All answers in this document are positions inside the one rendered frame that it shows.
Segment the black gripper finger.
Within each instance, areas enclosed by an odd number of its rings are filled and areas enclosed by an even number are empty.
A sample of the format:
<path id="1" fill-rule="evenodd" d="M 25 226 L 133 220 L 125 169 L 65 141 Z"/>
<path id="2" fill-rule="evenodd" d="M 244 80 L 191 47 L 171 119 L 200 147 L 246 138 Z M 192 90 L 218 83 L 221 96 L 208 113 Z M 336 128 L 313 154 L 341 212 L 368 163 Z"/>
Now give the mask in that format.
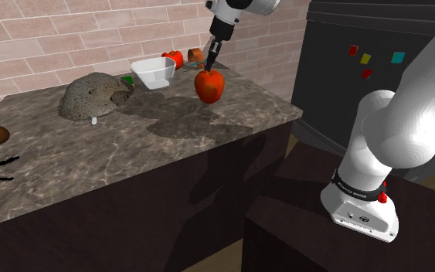
<path id="1" fill-rule="evenodd" d="M 210 72 L 212 69 L 212 65 L 216 61 L 216 57 L 219 55 L 219 51 L 222 46 L 222 40 L 218 38 L 213 38 L 212 42 L 210 43 L 208 56 L 206 58 L 206 64 L 204 67 L 204 70 L 207 72 Z"/>

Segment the red apple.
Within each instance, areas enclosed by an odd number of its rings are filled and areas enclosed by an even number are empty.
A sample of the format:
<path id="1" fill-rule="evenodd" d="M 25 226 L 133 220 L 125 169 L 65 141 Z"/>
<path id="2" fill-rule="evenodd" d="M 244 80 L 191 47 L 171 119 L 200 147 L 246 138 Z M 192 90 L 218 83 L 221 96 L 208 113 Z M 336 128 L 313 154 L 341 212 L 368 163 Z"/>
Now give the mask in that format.
<path id="1" fill-rule="evenodd" d="M 216 70 L 202 70 L 196 75 L 194 86 L 202 102 L 213 104 L 222 96 L 225 80 L 223 75 Z"/>

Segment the small red fruit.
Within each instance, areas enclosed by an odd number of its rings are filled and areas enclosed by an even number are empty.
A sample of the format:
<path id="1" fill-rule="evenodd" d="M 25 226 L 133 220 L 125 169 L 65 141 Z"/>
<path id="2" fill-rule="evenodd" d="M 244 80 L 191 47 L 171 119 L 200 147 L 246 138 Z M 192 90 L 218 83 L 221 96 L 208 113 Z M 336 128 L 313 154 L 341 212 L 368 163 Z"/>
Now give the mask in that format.
<path id="1" fill-rule="evenodd" d="M 183 59 L 183 55 L 180 51 L 169 51 L 169 52 L 164 52 L 161 55 L 162 57 L 168 57 L 172 60 L 175 61 L 175 69 L 179 70 L 183 64 L 184 64 L 184 59 Z"/>

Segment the white angular bowl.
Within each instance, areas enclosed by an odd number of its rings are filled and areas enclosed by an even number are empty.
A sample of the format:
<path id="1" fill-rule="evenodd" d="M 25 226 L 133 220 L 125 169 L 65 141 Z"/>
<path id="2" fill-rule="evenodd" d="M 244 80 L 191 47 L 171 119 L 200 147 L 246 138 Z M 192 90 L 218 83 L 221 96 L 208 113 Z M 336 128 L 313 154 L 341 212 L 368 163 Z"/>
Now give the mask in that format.
<path id="1" fill-rule="evenodd" d="M 175 74 L 176 63 L 168 57 L 156 57 L 133 62 L 131 71 L 149 90 L 169 87 Z"/>

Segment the dark fridge with coloured magnets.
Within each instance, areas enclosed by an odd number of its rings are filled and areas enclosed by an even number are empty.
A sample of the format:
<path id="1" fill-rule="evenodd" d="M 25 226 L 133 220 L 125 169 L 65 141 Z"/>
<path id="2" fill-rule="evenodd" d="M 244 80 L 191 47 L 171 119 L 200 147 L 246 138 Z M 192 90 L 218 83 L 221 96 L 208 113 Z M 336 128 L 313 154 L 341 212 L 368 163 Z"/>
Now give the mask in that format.
<path id="1" fill-rule="evenodd" d="M 322 147 L 362 132 L 393 173 L 435 173 L 435 0 L 311 0 L 292 103 Z"/>

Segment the speckled grey-brown dome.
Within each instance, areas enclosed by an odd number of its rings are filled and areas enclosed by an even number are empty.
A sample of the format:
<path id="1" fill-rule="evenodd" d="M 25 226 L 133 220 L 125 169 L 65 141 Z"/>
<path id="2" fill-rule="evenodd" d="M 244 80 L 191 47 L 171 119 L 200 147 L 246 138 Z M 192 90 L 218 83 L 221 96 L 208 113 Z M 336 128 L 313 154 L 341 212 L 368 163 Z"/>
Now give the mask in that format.
<path id="1" fill-rule="evenodd" d="M 134 92 L 126 80 L 92 72 L 70 83 L 59 102 L 59 116 L 71 121 L 91 120 L 112 113 Z"/>

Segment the dark robot stand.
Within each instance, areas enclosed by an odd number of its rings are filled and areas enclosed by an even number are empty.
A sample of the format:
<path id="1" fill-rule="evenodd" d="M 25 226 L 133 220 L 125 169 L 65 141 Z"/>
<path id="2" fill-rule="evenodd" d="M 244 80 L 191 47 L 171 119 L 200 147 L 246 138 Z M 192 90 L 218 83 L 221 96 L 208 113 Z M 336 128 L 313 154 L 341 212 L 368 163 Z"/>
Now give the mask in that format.
<path id="1" fill-rule="evenodd" d="M 341 157 L 298 142 L 245 218 L 242 272 L 435 272 L 435 192 L 389 175 L 391 243 L 333 223 L 321 204 Z"/>

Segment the dark brown counter cabinet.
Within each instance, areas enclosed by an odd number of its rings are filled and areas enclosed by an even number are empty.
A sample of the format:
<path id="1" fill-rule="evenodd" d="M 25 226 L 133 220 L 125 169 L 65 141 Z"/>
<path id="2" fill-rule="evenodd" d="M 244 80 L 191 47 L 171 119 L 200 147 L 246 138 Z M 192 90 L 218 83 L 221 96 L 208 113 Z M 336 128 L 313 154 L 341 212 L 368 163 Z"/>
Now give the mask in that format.
<path id="1" fill-rule="evenodd" d="M 141 81 L 96 124 L 59 116 L 65 87 L 9 95 L 0 125 L 0 272 L 180 272 L 238 240 L 301 112 L 224 65 L 220 100 Z"/>

